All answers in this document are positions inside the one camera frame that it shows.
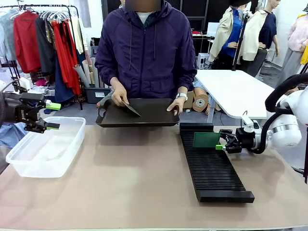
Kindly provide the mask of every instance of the pink sweater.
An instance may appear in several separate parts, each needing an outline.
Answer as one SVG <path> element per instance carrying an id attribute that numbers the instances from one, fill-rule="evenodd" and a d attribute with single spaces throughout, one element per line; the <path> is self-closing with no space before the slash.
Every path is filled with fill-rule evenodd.
<path id="1" fill-rule="evenodd" d="M 302 46 L 308 44 L 308 14 L 297 19 L 288 36 L 289 48 L 300 51 Z"/>

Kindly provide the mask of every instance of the blue shirt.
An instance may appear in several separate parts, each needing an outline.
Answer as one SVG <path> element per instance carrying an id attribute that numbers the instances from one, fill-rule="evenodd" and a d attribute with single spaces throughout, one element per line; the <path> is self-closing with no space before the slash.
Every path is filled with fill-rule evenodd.
<path id="1" fill-rule="evenodd" d="M 236 49 L 235 48 L 229 48 L 228 44 L 230 42 L 238 42 L 239 41 L 243 25 L 242 25 L 242 21 L 239 18 L 239 12 L 237 11 L 237 9 L 232 9 L 232 10 L 233 10 L 233 27 L 232 27 L 232 32 L 230 34 L 230 37 L 229 37 L 228 41 L 221 48 L 220 53 L 221 54 L 227 54 L 227 55 L 229 55 L 231 57 L 234 57 Z"/>
<path id="2" fill-rule="evenodd" d="M 266 49 L 271 47 L 274 36 L 277 35 L 276 16 L 273 13 L 267 12 L 265 22 L 259 34 L 259 42 L 262 42 Z"/>

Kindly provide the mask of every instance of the black pants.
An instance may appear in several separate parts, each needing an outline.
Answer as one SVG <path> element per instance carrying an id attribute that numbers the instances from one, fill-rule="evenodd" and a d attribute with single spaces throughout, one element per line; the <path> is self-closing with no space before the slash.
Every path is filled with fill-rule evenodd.
<path id="1" fill-rule="evenodd" d="M 216 59 L 212 65 L 214 70 L 231 70 L 233 67 L 234 57 L 227 54 L 219 54 L 218 59 Z"/>
<path id="2" fill-rule="evenodd" d="M 267 55 L 268 52 L 266 49 L 259 49 L 254 61 L 246 61 L 241 59 L 241 65 L 239 69 L 251 75 L 252 77 L 256 77 Z"/>

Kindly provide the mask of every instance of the wristwatch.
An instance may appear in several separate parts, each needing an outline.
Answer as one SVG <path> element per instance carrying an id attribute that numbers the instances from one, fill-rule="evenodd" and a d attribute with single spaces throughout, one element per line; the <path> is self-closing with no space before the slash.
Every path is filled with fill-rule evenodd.
<path id="1" fill-rule="evenodd" d="M 179 93 L 179 94 L 177 94 L 176 99 L 179 98 L 179 97 L 181 97 L 181 96 L 184 96 L 184 97 L 185 97 L 185 102 L 188 100 L 188 97 L 187 97 L 187 95 L 186 95 L 185 93 Z"/>

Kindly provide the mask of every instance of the jacket zipper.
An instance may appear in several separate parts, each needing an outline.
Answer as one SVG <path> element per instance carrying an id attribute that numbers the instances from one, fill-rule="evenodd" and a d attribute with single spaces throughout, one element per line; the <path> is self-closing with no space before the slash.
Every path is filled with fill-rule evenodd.
<path id="1" fill-rule="evenodd" d="M 143 73 L 143 60 L 144 60 L 144 44 L 145 44 L 145 32 L 146 29 L 143 29 L 143 45 L 142 45 L 142 59 L 141 59 L 141 72 L 140 72 L 140 81 L 139 81 L 139 95 L 141 93 L 141 86 L 142 86 L 142 73 Z"/>

